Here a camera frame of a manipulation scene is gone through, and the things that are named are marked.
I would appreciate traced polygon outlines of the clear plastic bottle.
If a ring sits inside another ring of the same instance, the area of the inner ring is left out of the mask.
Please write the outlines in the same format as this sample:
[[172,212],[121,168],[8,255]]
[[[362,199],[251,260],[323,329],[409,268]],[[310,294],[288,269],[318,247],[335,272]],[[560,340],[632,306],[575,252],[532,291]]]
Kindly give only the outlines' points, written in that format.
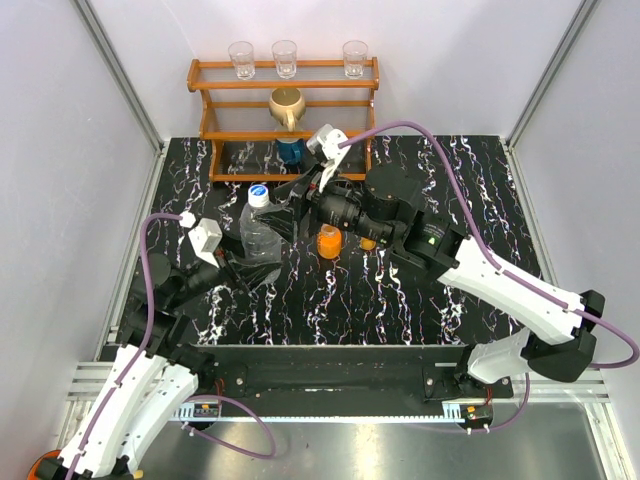
[[252,208],[247,202],[244,205],[240,220],[240,235],[247,252],[248,260],[258,262],[281,261],[281,237],[269,227],[257,220],[257,214],[272,209],[270,204],[261,209]]

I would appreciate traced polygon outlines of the white blue bottle cap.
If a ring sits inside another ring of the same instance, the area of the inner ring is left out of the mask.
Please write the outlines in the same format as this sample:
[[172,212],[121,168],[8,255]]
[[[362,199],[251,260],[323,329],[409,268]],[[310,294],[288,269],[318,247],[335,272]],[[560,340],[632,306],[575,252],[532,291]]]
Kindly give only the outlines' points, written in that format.
[[255,184],[248,190],[248,204],[255,209],[261,209],[270,204],[269,190],[266,185]]

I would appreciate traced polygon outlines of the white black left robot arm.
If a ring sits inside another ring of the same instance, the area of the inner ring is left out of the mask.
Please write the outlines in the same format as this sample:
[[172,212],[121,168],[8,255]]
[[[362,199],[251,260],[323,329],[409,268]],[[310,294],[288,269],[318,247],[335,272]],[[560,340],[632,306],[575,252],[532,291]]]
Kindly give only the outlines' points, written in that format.
[[[187,269],[150,257],[147,230],[155,220],[187,229],[198,257]],[[215,398],[215,358],[182,342],[188,322],[177,307],[215,286],[249,292],[277,272],[280,260],[250,260],[240,241],[211,219],[155,213],[140,230],[140,319],[125,327],[115,361],[88,415],[66,446],[38,459],[31,479],[138,479],[139,465],[164,425],[193,395]]]

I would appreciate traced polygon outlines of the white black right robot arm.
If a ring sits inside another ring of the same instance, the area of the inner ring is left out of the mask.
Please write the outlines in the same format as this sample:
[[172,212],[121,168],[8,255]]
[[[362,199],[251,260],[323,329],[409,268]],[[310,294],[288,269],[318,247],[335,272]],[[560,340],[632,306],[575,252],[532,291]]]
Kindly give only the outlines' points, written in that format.
[[490,263],[479,242],[424,207],[419,181],[395,164],[373,167],[359,188],[337,178],[320,183],[319,167],[278,188],[283,203],[258,221],[289,243],[327,224],[374,241],[398,267],[429,282],[463,290],[516,319],[522,330],[507,338],[464,348],[454,384],[476,396],[504,377],[535,372],[550,380],[576,381],[592,362],[594,323],[601,316],[597,292],[566,292],[509,263]]

